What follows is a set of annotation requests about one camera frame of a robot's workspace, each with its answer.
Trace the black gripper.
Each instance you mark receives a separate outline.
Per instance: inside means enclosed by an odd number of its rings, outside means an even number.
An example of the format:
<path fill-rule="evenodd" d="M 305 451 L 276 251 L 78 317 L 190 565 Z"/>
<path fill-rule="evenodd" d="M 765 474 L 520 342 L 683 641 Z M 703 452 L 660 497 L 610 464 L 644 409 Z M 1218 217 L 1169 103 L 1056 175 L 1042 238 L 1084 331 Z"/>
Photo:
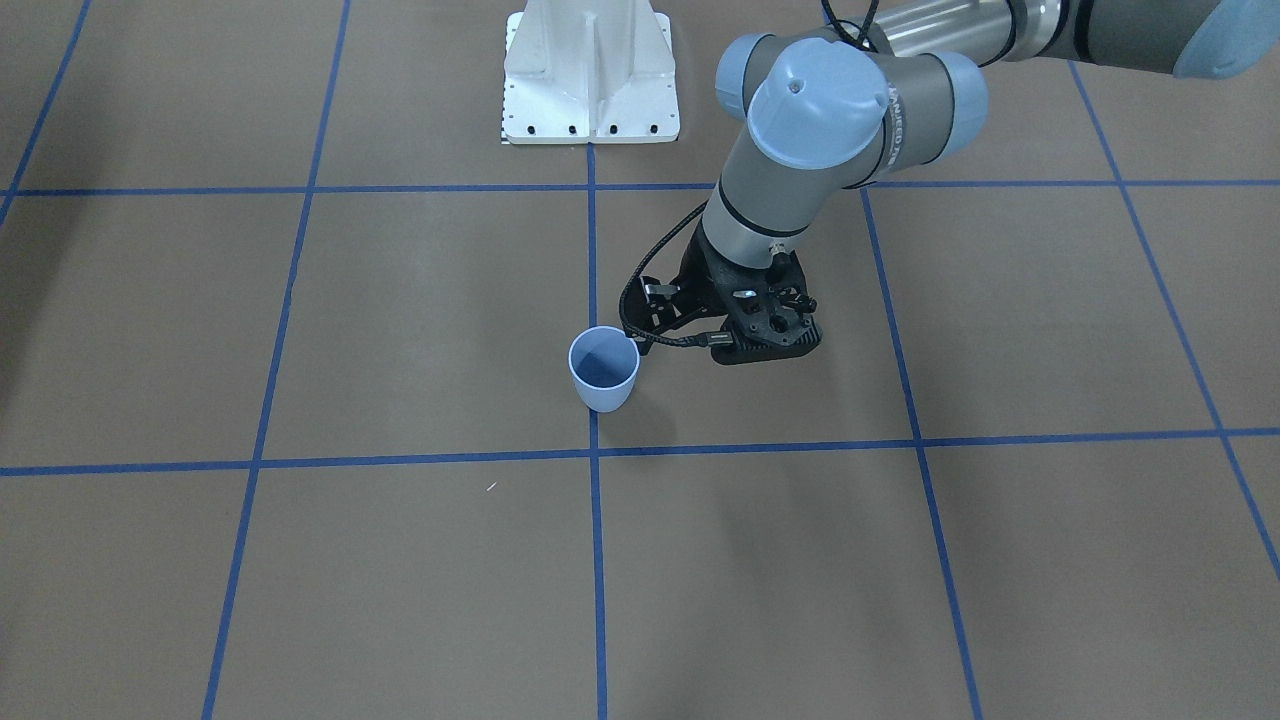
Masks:
<path fill-rule="evenodd" d="M 797 254 L 772 249 L 764 268 L 750 268 L 694 238 L 673 281 L 640 279 L 641 336 L 682 336 L 698 322 L 719 323 L 699 336 L 805 336 L 806 277 Z"/>

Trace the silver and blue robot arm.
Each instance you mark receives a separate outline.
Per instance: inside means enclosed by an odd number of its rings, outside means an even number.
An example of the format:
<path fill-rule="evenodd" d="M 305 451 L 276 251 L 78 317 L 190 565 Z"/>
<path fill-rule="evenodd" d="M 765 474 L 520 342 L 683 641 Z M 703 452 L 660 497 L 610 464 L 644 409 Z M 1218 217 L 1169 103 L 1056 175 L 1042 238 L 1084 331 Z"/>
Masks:
<path fill-rule="evenodd" d="M 748 35 L 716 95 L 742 123 L 667 284 L 636 269 L 620 296 L 640 345 L 727 364 L 820 342 L 797 247 L 826 200 L 966 147 L 989 111 L 983 69 L 1056 58 L 1221 79 L 1277 42 L 1275 1 L 913 1 L 804 35 Z"/>

